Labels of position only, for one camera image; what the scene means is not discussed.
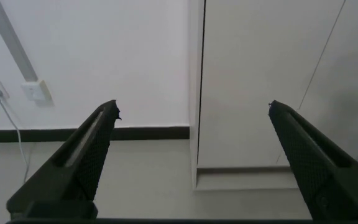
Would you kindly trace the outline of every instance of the white door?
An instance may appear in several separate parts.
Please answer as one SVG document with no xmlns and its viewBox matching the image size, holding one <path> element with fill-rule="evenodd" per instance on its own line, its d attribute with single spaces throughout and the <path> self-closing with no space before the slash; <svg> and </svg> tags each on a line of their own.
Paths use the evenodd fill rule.
<svg viewBox="0 0 358 224">
<path fill-rule="evenodd" d="M 288 165 L 268 104 L 299 107 L 343 2 L 206 1 L 198 167 Z"/>
<path fill-rule="evenodd" d="M 345 2 L 300 113 L 358 159 L 358 0 Z"/>
</svg>

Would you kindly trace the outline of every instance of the black baseboard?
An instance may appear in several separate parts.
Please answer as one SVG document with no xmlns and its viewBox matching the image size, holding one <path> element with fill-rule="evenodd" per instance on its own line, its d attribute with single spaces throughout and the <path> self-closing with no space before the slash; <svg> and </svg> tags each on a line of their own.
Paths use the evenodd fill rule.
<svg viewBox="0 0 358 224">
<path fill-rule="evenodd" d="M 23 142 L 66 141 L 76 129 L 33 129 L 22 130 Z M 113 141 L 189 139 L 189 127 L 144 127 L 115 128 Z M 0 130 L 0 142 L 17 142 L 16 130 Z"/>
</svg>

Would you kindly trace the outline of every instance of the black plastic part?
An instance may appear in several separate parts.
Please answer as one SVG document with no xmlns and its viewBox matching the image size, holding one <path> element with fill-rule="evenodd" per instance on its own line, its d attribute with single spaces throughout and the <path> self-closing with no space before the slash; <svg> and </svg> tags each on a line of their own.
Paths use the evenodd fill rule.
<svg viewBox="0 0 358 224">
<path fill-rule="evenodd" d="M 92 201 L 118 118 L 115 100 L 99 106 L 7 201 L 11 219 L 23 217 L 32 202 Z"/>
<path fill-rule="evenodd" d="M 287 105 L 269 116 L 314 220 L 358 220 L 358 162 Z"/>
<path fill-rule="evenodd" d="M 32 202 L 24 213 L 26 218 L 69 218 L 94 220 L 98 209 L 93 202 L 67 200 Z"/>
</svg>

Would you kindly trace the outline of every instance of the floor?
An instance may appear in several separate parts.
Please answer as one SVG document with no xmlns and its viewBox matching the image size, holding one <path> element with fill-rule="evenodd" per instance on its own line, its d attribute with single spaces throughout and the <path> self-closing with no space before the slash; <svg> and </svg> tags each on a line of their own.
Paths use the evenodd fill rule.
<svg viewBox="0 0 358 224">
<path fill-rule="evenodd" d="M 26 142 L 32 175 L 62 142 Z M 6 200 L 21 186 L 25 166 L 17 143 L 0 143 L 0 223 Z M 95 204 L 98 217 L 309 219 L 298 190 L 191 190 L 188 140 L 114 141 Z"/>
</svg>

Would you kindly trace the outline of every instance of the white cable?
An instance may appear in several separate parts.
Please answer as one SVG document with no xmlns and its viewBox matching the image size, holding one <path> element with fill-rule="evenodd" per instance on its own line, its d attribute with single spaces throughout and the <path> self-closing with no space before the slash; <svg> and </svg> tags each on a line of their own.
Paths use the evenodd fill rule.
<svg viewBox="0 0 358 224">
<path fill-rule="evenodd" d="M 6 116 L 9 118 L 10 122 L 12 123 L 12 125 L 15 127 L 16 132 L 17 132 L 17 138 L 19 138 L 19 147 L 20 147 L 20 152 L 22 153 L 22 157 L 25 163 L 25 174 L 24 174 L 24 180 L 23 180 L 23 184 L 25 183 L 25 180 L 27 178 L 27 173 L 29 171 L 29 163 L 27 162 L 27 159 L 25 158 L 24 152 L 23 152 L 23 148 L 22 148 L 22 137 L 20 136 L 20 131 L 19 128 L 17 128 L 16 124 L 13 122 L 11 116 L 9 115 L 9 113 L 7 112 L 4 104 L 2 103 L 1 99 L 0 99 L 0 105 L 2 106 L 2 108 L 4 109 Z"/>
</svg>

